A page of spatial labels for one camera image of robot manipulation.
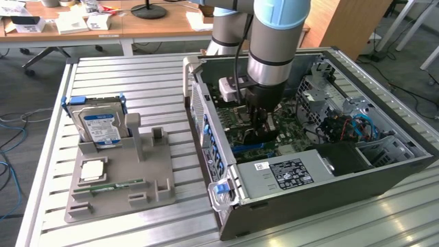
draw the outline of slotted metal table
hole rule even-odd
[[[183,106],[183,58],[198,54],[84,58],[68,64],[38,165],[16,246],[431,246],[439,243],[439,166],[410,176],[386,194],[266,231],[219,241]],[[351,71],[370,78],[355,65]],[[438,133],[372,87],[435,146]],[[64,212],[79,135],[60,108],[66,95],[127,97],[140,132],[170,133],[176,203],[128,215],[67,224]]]

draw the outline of white table leg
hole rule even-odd
[[[422,70],[426,70],[428,68],[428,66],[431,65],[432,61],[436,59],[436,57],[439,57],[439,46],[438,46],[436,50],[434,50],[432,54],[427,58],[427,60],[423,63],[423,65],[420,65],[420,69]]]
[[[123,46],[124,56],[134,56],[131,47],[131,45],[134,44],[132,39],[122,39],[120,44]]]
[[[424,20],[426,20],[428,14],[431,13],[431,11],[434,10],[434,8],[436,7],[438,2],[439,2],[439,0],[432,1],[431,5],[428,6],[428,8],[426,9],[426,11],[419,16],[419,18],[418,18],[414,26],[411,27],[408,33],[406,34],[402,42],[396,46],[396,51],[400,51],[404,48],[408,40],[411,39],[414,33],[416,32],[419,26],[424,23]]]
[[[391,28],[388,29],[382,41],[379,42],[378,44],[378,47],[376,47],[376,51],[380,51],[383,50],[384,46],[386,46],[386,43],[388,42],[388,40],[391,39],[395,31],[396,31],[396,28],[398,26],[400,25],[400,23],[403,22],[403,19],[404,17],[407,16],[414,4],[416,3],[416,0],[408,0],[408,3],[406,4],[406,7],[403,9],[403,11],[400,11],[398,17],[396,17],[396,20],[394,21],[392,23],[392,26]]]

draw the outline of wooden desk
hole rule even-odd
[[[196,10],[176,4],[164,4],[162,0],[151,0],[152,3],[163,3],[168,10],[167,16],[156,20],[144,20],[132,15],[130,9],[142,3],[143,0],[100,1],[104,6],[120,8],[127,14],[120,17],[111,17],[110,30],[94,30],[59,35],[55,23],[47,24],[42,33],[4,33],[3,24],[11,22],[10,18],[0,21],[0,48],[27,48],[48,46],[80,46],[120,44],[124,55],[132,56],[134,43],[140,42],[167,42],[167,41],[194,41],[210,40],[211,31],[194,31],[186,18],[186,12]],[[67,7],[46,8],[40,2],[27,2],[27,9],[34,16],[46,19],[58,18],[58,12],[68,11]],[[303,34],[310,30],[306,25]]]
[[[120,1],[100,1],[103,5],[120,8]],[[40,2],[27,2],[27,10],[34,16],[42,16],[44,19],[56,19],[58,12],[67,12],[68,7],[46,8]],[[6,25],[11,22],[10,18],[6,18]],[[123,18],[118,15],[111,17],[111,29],[110,30],[92,30],[88,32],[78,32],[59,35],[55,23],[47,23],[43,32],[40,33],[18,33],[16,30],[6,34],[2,41],[20,42],[28,41],[55,41],[55,40],[83,40],[83,39],[100,39],[102,35],[122,35],[123,34]]]
[[[123,0],[122,9],[131,9],[139,4],[144,4],[143,0]],[[164,3],[160,0],[152,0],[151,3]],[[196,4],[188,2],[184,5],[196,7]],[[144,20],[134,16],[131,11],[126,11],[124,16],[124,37],[168,37],[168,36],[199,36],[211,35],[211,31],[196,32],[186,18],[186,12],[196,12],[195,9],[183,7],[176,4],[160,4],[168,10],[167,15],[156,20]]]

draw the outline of sticker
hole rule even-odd
[[[286,190],[314,183],[312,177],[298,158],[270,165],[279,187]]]
[[[99,38],[118,38],[119,35],[118,34],[102,34],[99,35]]]
[[[120,141],[118,127],[112,125],[115,122],[112,114],[86,116],[84,121],[95,143],[110,145]]]
[[[255,167],[256,167],[256,170],[264,170],[264,169],[268,169],[270,168],[270,164],[268,162],[262,162],[262,163],[256,163],[255,164]]]

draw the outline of white box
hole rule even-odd
[[[110,15],[91,15],[87,20],[87,26],[91,30],[108,30],[111,26]]]
[[[44,26],[46,26],[46,20],[40,17],[40,21],[38,22],[38,24],[35,25],[19,25],[19,24],[14,24],[15,25],[15,29],[18,32],[43,32]]]
[[[364,47],[360,55],[368,55],[368,54],[371,54],[374,52],[374,47],[376,48],[378,43],[380,42],[380,40],[382,40],[382,36],[378,35],[376,33],[372,33],[371,36],[370,36],[370,40],[368,40],[368,42],[366,44],[366,47]]]
[[[59,34],[68,34],[75,32],[87,32],[88,27],[86,21],[82,17],[75,18],[58,18],[55,19],[58,33]]]

